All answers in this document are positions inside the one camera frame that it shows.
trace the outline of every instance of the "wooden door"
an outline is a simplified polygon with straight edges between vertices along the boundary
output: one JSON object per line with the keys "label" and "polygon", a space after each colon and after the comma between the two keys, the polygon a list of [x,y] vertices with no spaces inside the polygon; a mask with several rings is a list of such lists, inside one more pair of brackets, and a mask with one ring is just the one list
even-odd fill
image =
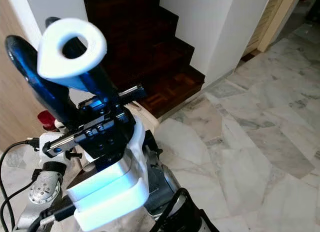
{"label": "wooden door", "polygon": [[23,76],[9,60],[4,41],[7,35],[25,37],[8,2],[0,0],[0,150],[10,144],[38,137],[44,132],[37,115],[44,108],[35,99]]}
{"label": "wooden door", "polygon": [[243,53],[245,56],[246,54],[254,51],[258,48],[262,38],[264,37],[269,25],[271,24],[273,18],[275,17],[275,14],[277,10],[279,9],[281,3],[283,0],[269,0],[264,12],[260,18],[260,21],[255,28],[253,35]]}

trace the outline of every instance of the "wooden stairs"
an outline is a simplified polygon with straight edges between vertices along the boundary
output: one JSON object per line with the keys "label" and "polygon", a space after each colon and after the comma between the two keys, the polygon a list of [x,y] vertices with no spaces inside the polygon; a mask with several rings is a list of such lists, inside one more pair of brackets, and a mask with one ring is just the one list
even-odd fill
{"label": "wooden stairs", "polygon": [[102,63],[120,91],[141,83],[138,101],[160,117],[201,89],[205,76],[190,66],[194,47],[175,37],[179,17],[160,0],[84,0],[88,20],[107,40]]}

